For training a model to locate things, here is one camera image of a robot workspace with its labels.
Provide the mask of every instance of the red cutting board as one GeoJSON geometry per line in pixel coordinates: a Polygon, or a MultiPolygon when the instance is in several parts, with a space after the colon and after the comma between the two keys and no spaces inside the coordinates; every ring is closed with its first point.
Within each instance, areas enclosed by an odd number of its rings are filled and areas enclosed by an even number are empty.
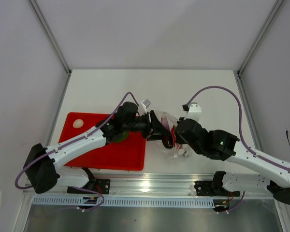
{"type": "MultiPolygon", "coordinates": [[[[95,126],[109,115],[69,113],[59,139],[59,143],[71,139],[95,126]],[[81,119],[84,125],[74,128],[73,122],[81,119]]],[[[70,167],[87,167],[97,169],[116,169],[127,171],[141,171],[144,167],[146,139],[141,133],[129,133],[126,140],[115,144],[91,150],[66,163],[70,167]]]]}

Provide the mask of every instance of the purple cable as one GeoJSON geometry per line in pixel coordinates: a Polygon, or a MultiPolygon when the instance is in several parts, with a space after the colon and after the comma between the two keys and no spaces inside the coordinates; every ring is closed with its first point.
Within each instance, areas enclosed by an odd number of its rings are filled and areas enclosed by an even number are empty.
{"type": "MultiPolygon", "coordinates": [[[[92,191],[92,190],[88,190],[88,189],[84,189],[84,188],[78,188],[78,187],[72,187],[74,189],[77,189],[77,190],[80,190],[80,191],[86,191],[86,192],[89,192],[89,193],[93,193],[93,194],[96,194],[98,195],[99,197],[102,197],[102,202],[100,202],[99,204],[93,206],[93,207],[90,207],[88,209],[84,209],[84,212],[88,212],[88,211],[91,211],[91,210],[94,210],[96,208],[98,208],[99,206],[101,206],[104,201],[105,201],[105,198],[104,196],[99,193],[99,192],[96,192],[96,191],[92,191]]],[[[53,214],[56,214],[56,213],[59,213],[61,211],[64,211],[64,210],[67,210],[67,209],[77,209],[75,206],[67,206],[67,207],[64,207],[64,208],[61,208],[61,209],[57,209],[57,210],[54,210],[46,215],[42,215],[42,216],[35,216],[34,214],[32,215],[33,217],[35,218],[42,218],[42,217],[46,217],[46,216],[50,216],[50,215],[53,215],[53,214]]]]}
{"type": "MultiPolygon", "coordinates": [[[[210,89],[210,88],[219,88],[219,89],[222,89],[222,90],[225,90],[227,91],[228,93],[230,93],[236,100],[237,102],[237,105],[238,105],[238,109],[239,109],[239,121],[238,121],[238,130],[239,130],[239,133],[240,133],[240,138],[241,138],[241,141],[244,145],[244,147],[250,152],[252,153],[253,155],[256,155],[256,152],[254,150],[252,150],[248,145],[247,143],[245,142],[244,140],[244,137],[243,137],[243,132],[242,132],[242,106],[241,106],[241,102],[240,100],[238,99],[238,97],[229,89],[225,88],[225,87],[222,87],[222,86],[208,86],[208,87],[205,87],[205,88],[202,88],[200,89],[196,94],[193,95],[193,97],[187,102],[187,106],[193,101],[193,99],[198,96],[201,92],[203,92],[204,90],[207,90],[207,89],[210,89]]],[[[290,172],[290,168],[287,168],[281,164],[278,164],[278,163],[275,163],[273,161],[271,161],[270,159],[266,158],[266,157],[263,157],[261,155],[257,155],[258,158],[260,158],[261,160],[264,160],[278,168],[282,168],[288,172],[290,172]]]]}
{"type": "MultiPolygon", "coordinates": [[[[113,117],[113,115],[116,113],[116,111],[118,110],[118,108],[122,105],[122,103],[124,102],[124,100],[126,99],[126,97],[128,96],[128,95],[131,95],[132,96],[132,98],[133,98],[133,100],[135,101],[135,103],[137,104],[137,106],[139,106],[139,103],[137,102],[137,100],[135,99],[135,97],[134,97],[134,95],[131,93],[131,92],[127,92],[125,95],[124,95],[124,97],[122,98],[122,100],[120,101],[120,103],[118,104],[118,106],[115,108],[115,110],[108,116],[108,118],[101,124],[101,125],[99,125],[96,129],[94,129],[92,132],[90,132],[89,134],[88,134],[88,136],[90,136],[90,135],[92,135],[92,134],[94,134],[97,130],[99,130],[101,127],[103,127],[112,117],[113,117]]],[[[64,148],[64,147],[66,147],[66,146],[68,146],[68,145],[71,145],[71,144],[73,144],[73,143],[76,143],[77,141],[80,141],[80,140],[82,140],[82,139],[85,139],[85,136],[83,136],[83,137],[80,137],[80,138],[77,138],[77,139],[74,139],[74,140],[72,140],[72,141],[70,141],[70,142],[68,142],[68,143],[66,143],[66,144],[64,144],[64,145],[62,145],[62,146],[59,146],[58,147],[58,149],[62,149],[62,148],[64,148]]],[[[45,153],[45,154],[43,154],[42,156],[40,156],[40,157],[38,157],[38,158],[36,158],[35,160],[33,160],[31,163],[29,163],[18,175],[17,175],[17,177],[16,177],[16,179],[15,179],[15,187],[17,188],[17,189],[29,189],[29,188],[31,188],[32,187],[32,185],[30,185],[30,186],[20,186],[19,184],[18,184],[18,181],[19,181],[19,179],[20,179],[20,177],[22,176],[22,174],[24,174],[24,172],[25,171],[27,171],[32,165],[34,165],[36,162],[38,162],[39,160],[41,160],[41,159],[43,159],[44,157],[46,157],[46,156],[49,156],[49,155],[51,155],[51,154],[53,154],[53,153],[55,153],[55,150],[51,150],[51,151],[49,151],[49,152],[47,152],[47,153],[45,153]]]]}
{"type": "Polygon", "coordinates": [[[242,197],[241,197],[241,199],[239,200],[239,202],[235,205],[235,206],[233,206],[231,209],[228,209],[228,210],[226,210],[226,211],[223,211],[223,213],[227,213],[227,211],[228,212],[230,212],[230,211],[232,211],[232,210],[234,210],[234,209],[236,209],[242,202],[243,202],[243,199],[244,199],[244,197],[245,197],[245,191],[243,191],[243,194],[242,194],[242,197]]]}

